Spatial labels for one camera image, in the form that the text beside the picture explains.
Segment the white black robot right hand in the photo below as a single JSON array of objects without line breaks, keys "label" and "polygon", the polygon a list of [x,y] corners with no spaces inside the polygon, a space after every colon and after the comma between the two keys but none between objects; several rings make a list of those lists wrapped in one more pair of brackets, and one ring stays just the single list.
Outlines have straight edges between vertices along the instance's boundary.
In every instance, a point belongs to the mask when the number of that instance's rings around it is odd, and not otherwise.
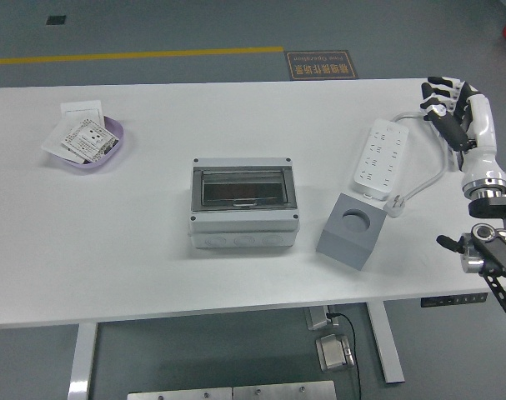
[{"label": "white black robot right hand", "polygon": [[453,77],[428,77],[421,90],[423,118],[458,155],[464,196],[504,195],[506,172],[496,160],[496,133],[488,98],[468,82]]}]

